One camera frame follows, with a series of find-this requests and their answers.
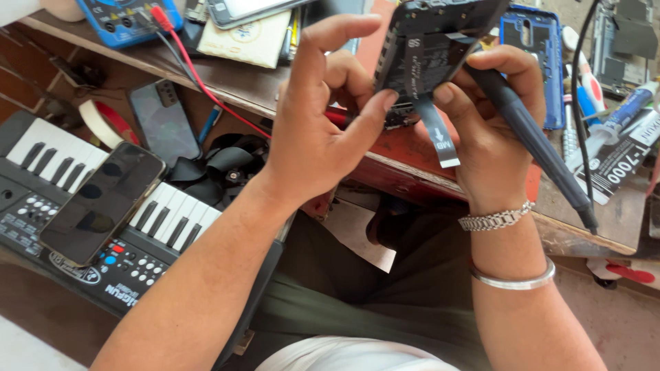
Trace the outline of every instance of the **electronic keyboard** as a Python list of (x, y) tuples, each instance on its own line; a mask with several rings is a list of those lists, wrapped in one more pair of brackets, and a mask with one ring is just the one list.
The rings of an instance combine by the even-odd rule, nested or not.
[[(0, 125), (0, 246), (33, 270), (121, 317), (221, 212), (160, 183), (91, 266), (75, 267), (38, 245), (37, 235), (107, 156), (26, 112), (17, 112)], [(222, 352), (224, 359), (256, 310), (284, 249), (281, 240), (292, 219), (261, 266), (241, 319)]]

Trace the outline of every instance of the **tiled floor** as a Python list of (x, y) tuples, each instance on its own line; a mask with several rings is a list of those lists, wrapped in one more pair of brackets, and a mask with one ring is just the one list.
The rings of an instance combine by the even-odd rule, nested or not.
[[(389, 270), (395, 253), (372, 246), (364, 236), (373, 212), (345, 202), (333, 208), (324, 225), (356, 253)], [(19, 267), (0, 264), (0, 281), (5, 283), (0, 285), (0, 371), (84, 370), (118, 321)], [(591, 277), (563, 269), (556, 283), (610, 371), (658, 369), (660, 300), (623, 287), (607, 291)]]

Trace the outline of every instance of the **trousers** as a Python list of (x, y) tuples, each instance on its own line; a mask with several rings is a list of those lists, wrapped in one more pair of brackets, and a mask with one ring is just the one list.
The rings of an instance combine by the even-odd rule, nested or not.
[(411, 345), (461, 371), (491, 370), (472, 305), (470, 234), (457, 222), (467, 213), (448, 201), (385, 217), (378, 240), (397, 252), (386, 273), (298, 211), (250, 324), (254, 338), (222, 369), (253, 371), (287, 345), (336, 335)]

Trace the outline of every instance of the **silver bracelet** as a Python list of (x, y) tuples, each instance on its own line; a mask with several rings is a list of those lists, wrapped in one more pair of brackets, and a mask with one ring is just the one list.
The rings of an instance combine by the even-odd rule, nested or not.
[(486, 215), (485, 217), (473, 217), (468, 215), (460, 218), (458, 223), (461, 224), (463, 230), (479, 231), (479, 230), (494, 230), (504, 228), (505, 226), (514, 225), (523, 215), (531, 211), (534, 202), (527, 200), (523, 206), (518, 210), (507, 210), (493, 215)]
[(548, 269), (545, 272), (534, 279), (528, 279), (525, 281), (510, 281), (506, 279), (497, 279), (495, 277), (489, 277), (481, 273), (477, 267), (475, 267), (474, 262), (470, 261), (470, 272), (474, 278), (480, 280), (488, 286), (493, 286), (497, 288), (503, 288), (505, 290), (533, 290), (534, 288), (545, 286), (552, 282), (552, 278), (556, 272), (554, 263), (550, 260), (549, 257), (545, 257), (545, 261), (548, 262)]

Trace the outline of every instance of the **masking tape roll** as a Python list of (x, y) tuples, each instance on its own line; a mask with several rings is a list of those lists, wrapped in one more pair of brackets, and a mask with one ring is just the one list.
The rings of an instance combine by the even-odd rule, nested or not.
[[(88, 100), (81, 104), (79, 111), (87, 127), (109, 148), (115, 149), (121, 142), (126, 140), (140, 145), (139, 140), (128, 123), (107, 105)], [(119, 134), (108, 125), (106, 119), (119, 131)]]

